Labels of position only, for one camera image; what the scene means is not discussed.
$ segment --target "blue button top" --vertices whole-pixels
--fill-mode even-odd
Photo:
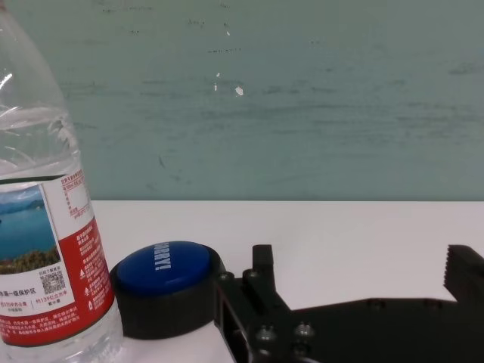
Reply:
[[[138,250],[118,265],[121,286],[139,296],[174,293],[195,285],[210,269],[205,246],[176,241],[154,244]]]

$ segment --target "teal wall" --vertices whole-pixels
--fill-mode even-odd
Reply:
[[[7,3],[93,198],[484,199],[482,0]]]

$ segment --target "plastic water bottle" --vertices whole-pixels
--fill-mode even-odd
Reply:
[[[0,334],[22,363],[107,363],[123,338],[73,124],[2,0]]]

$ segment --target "red label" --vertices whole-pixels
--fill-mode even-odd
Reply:
[[[65,339],[93,325],[113,304],[114,294],[95,219],[75,234],[59,240],[59,247],[68,266],[69,281],[64,284],[70,283],[74,302],[55,309],[68,294],[66,288],[56,289],[41,299],[29,299],[33,305],[48,303],[55,310],[30,316],[0,316],[0,332],[7,344],[37,346]],[[57,267],[48,266],[39,274],[55,279],[56,272]]]

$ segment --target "white table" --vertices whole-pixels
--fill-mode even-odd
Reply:
[[[293,309],[366,297],[451,299],[449,244],[484,255],[484,203],[94,202],[108,265],[140,247],[192,240],[236,276],[272,244],[278,292]],[[126,339],[119,363],[229,363],[210,324],[169,340]]]

